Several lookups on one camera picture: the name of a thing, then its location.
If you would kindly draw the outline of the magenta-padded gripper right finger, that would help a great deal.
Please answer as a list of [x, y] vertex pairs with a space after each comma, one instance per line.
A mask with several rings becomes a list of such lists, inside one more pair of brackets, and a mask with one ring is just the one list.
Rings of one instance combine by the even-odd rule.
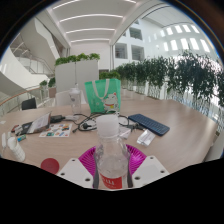
[[169, 174], [167, 169], [155, 156], [146, 156], [139, 149], [131, 145], [128, 145], [127, 149], [130, 153], [127, 178], [129, 188], [143, 187]]

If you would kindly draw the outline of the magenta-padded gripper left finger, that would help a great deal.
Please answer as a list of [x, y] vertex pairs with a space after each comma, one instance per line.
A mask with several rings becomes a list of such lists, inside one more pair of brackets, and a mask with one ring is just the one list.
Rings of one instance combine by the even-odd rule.
[[79, 158], [71, 158], [60, 170], [58, 176], [84, 188], [98, 188], [95, 147], [88, 149]]

